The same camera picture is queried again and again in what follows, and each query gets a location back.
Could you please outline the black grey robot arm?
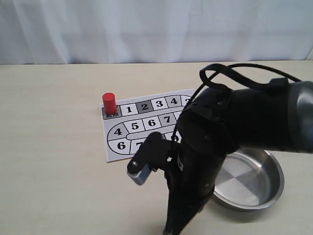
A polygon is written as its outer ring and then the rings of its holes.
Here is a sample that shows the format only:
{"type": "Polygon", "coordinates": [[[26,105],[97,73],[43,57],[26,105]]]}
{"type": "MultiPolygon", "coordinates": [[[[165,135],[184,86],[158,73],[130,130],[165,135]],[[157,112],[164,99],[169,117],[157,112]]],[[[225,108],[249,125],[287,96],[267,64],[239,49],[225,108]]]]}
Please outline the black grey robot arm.
{"type": "Polygon", "coordinates": [[[213,195],[228,154],[240,148],[313,151],[313,84],[270,85],[264,90],[203,90],[176,123],[180,142],[150,133],[127,166],[143,184],[161,169],[169,189],[164,234],[178,235],[213,195]]]}

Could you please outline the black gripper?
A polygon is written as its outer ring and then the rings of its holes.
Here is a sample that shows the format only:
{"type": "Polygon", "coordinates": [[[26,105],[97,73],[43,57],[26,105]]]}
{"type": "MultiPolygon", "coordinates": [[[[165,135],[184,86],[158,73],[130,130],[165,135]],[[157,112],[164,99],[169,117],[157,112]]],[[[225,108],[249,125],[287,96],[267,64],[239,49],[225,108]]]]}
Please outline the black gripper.
{"type": "Polygon", "coordinates": [[[164,235],[179,235],[203,208],[213,195],[227,154],[239,148],[229,123],[238,94],[205,89],[179,116],[179,147],[160,132],[152,132],[129,161],[127,174],[139,186],[152,171],[164,171],[169,188],[164,235]]]}

